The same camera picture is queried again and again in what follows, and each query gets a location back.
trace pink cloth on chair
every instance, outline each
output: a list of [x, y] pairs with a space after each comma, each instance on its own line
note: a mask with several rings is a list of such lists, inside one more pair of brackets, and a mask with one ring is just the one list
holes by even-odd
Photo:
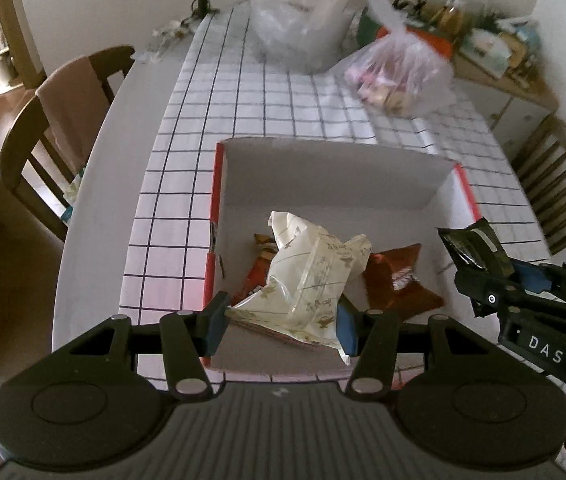
[[65, 63], [36, 89], [51, 139], [73, 173], [87, 163], [109, 102], [88, 57]]

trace open box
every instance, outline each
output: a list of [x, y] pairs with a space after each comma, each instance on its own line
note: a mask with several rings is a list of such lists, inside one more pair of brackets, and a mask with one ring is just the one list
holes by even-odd
[[[205, 272], [205, 302], [220, 290], [239, 290], [258, 256], [253, 234], [271, 234], [271, 211], [291, 212], [345, 241], [367, 235], [372, 251], [421, 244], [415, 273], [444, 298], [440, 309], [415, 316], [425, 323], [443, 313], [496, 342], [498, 320], [474, 318], [454, 286], [455, 267], [437, 227], [464, 228], [479, 218], [464, 170], [440, 156], [388, 146], [282, 138], [229, 139], [217, 146]], [[369, 305], [362, 276], [344, 294]], [[399, 355], [407, 368], [422, 356]], [[248, 330], [230, 323], [211, 368], [235, 374], [329, 377], [346, 367], [338, 352]]]

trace cabinet door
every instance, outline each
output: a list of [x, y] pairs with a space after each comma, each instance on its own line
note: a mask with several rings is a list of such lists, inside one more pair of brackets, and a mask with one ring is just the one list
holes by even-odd
[[548, 110], [529, 101], [514, 98], [508, 105], [492, 133], [509, 160], [519, 153], [528, 137], [549, 114]]
[[500, 90], [465, 79], [457, 79], [457, 84], [468, 95], [476, 111], [483, 115], [487, 125], [492, 128], [510, 96]]

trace tablecloth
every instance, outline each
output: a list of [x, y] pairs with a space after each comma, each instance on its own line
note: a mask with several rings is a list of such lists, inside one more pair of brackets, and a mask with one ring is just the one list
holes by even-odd
[[[169, 311], [202, 309], [215, 146], [232, 137], [383, 143], [453, 158], [466, 169], [480, 212], [509, 256], [529, 262], [550, 257], [512, 168], [460, 89], [454, 88], [455, 105], [424, 118], [386, 117], [365, 108], [331, 76], [290, 74], [262, 59], [249, 15], [249, 6], [239, 4], [208, 16], [195, 34], [143, 180], [121, 314], [146, 324]], [[397, 380], [421, 371], [418, 366], [398, 371]], [[160, 356], [139, 356], [138, 372], [165, 387]], [[209, 375], [215, 383], [224, 378], [211, 370]]]

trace cream-colored snack wrapper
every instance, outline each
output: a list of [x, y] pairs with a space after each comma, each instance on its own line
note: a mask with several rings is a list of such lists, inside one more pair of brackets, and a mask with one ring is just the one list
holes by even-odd
[[337, 349], [348, 363], [336, 337], [336, 305], [346, 282], [365, 270], [369, 240], [359, 235], [343, 243], [292, 213], [273, 211], [268, 223], [279, 252], [269, 266], [266, 286], [227, 315]]

